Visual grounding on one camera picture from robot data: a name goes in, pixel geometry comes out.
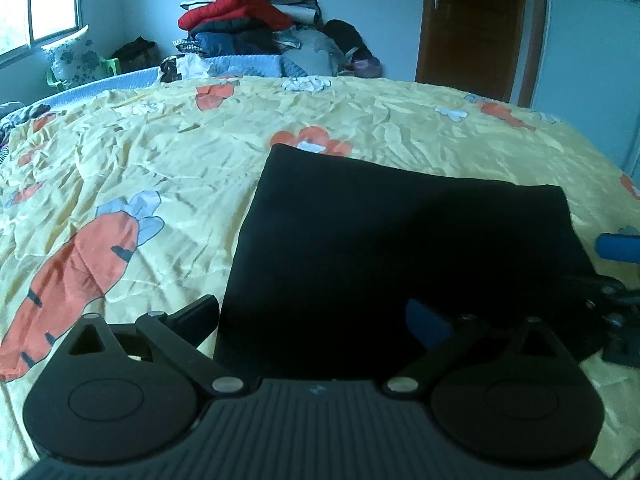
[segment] blue foam grip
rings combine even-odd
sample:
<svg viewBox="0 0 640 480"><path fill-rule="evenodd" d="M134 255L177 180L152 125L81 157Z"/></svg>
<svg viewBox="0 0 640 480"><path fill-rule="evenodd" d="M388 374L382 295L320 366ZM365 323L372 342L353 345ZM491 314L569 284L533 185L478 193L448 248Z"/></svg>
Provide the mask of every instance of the blue foam grip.
<svg viewBox="0 0 640 480"><path fill-rule="evenodd" d="M409 332L427 350L451 337L451 325L418 301L409 300L406 304L405 319Z"/></svg>
<svg viewBox="0 0 640 480"><path fill-rule="evenodd" d="M605 260L640 264L640 236L600 235L596 239L595 250Z"/></svg>

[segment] green plastic chair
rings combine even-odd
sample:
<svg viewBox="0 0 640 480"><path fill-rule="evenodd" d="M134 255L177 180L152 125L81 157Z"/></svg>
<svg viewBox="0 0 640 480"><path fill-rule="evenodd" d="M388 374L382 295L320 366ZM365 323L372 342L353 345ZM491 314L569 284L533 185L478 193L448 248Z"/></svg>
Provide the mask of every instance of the green plastic chair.
<svg viewBox="0 0 640 480"><path fill-rule="evenodd" d="M113 77L122 73L120 71L120 60L116 57L113 59L104 59L103 57L101 57L100 64L103 66L104 71L108 74L108 77ZM65 86L56 79L56 76L53 74L53 70L51 69L51 67L47 68L47 85L49 85L51 88L55 88L56 92L65 91Z"/></svg>

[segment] yellow bedsheet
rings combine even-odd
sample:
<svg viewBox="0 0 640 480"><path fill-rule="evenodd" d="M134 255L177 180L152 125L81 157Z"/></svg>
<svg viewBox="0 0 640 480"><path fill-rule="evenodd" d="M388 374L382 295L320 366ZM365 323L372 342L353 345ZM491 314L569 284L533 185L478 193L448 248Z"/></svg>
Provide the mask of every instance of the yellow bedsheet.
<svg viewBox="0 0 640 480"><path fill-rule="evenodd" d="M598 234L640 228L636 190L567 124L427 85L336 78L311 94L281 84L214 78L104 92L14 130L0 166L0 478L36 460L22 404L82 312L131 322L204 294L222 300L272 142L559 185L596 270L640 286L636 266L593 253ZM640 447L639 374L597 357L582 366L607 406L593 461L611 474Z"/></svg>

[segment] window sill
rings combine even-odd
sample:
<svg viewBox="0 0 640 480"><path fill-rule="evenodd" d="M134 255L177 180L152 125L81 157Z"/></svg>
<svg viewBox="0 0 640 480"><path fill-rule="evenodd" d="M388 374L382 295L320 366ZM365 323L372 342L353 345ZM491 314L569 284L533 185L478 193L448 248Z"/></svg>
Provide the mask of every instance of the window sill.
<svg viewBox="0 0 640 480"><path fill-rule="evenodd" d="M69 30L63 30L62 32L57 32L52 36L42 38L41 40L38 40L37 43L34 43L31 46L23 45L10 50L9 52L5 52L4 54L0 55L0 70L2 70L3 68L7 68L8 66L17 63L29 56L33 56L34 54L42 52L43 47L46 47L51 43L55 43L56 41L63 40L67 36L71 36L72 34L76 33L81 28L82 27L74 27L70 28Z"/></svg>

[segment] window frame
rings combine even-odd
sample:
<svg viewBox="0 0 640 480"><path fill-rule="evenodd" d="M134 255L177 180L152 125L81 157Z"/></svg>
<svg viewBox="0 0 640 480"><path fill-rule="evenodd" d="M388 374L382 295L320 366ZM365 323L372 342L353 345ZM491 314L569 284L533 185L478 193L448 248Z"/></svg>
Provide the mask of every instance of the window frame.
<svg viewBox="0 0 640 480"><path fill-rule="evenodd" d="M55 32L53 34L49 34L44 38L38 38L38 40L36 41L33 37L33 20L31 19L31 0L27 0L27 20L28 20L27 44L18 46L13 50L9 50L8 52L5 52L4 54L0 54L0 70L21 59L24 59L25 57L30 56L31 54L34 54L46 44L53 43L57 40L61 40L65 36L69 36L70 34L73 34L74 32L77 32L78 30L80 30L83 27L82 9L80 6L80 1L81 0L75 0L74 7L76 12L76 25L74 27L68 28L66 30L60 30L59 32Z"/></svg>

